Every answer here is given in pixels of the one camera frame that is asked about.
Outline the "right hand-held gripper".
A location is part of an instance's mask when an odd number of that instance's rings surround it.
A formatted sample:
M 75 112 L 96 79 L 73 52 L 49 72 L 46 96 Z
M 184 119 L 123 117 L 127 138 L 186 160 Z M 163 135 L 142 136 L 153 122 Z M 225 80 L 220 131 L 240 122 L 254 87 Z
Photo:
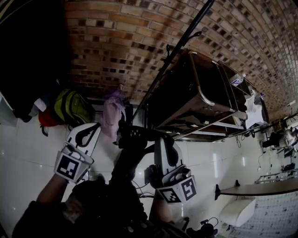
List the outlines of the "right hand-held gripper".
M 154 164 L 144 171 L 145 183 L 167 203 L 185 204 L 197 195 L 195 177 L 183 163 L 182 151 L 174 140 L 161 137 L 145 153 L 154 154 Z

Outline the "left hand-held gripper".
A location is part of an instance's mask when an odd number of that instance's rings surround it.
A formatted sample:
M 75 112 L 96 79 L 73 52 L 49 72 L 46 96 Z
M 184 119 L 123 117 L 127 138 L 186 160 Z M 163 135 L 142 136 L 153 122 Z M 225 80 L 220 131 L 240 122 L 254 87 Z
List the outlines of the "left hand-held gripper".
M 91 156 L 100 132 L 100 123 L 87 123 L 73 128 L 63 148 L 57 153 L 54 173 L 69 182 L 80 182 L 94 163 Z

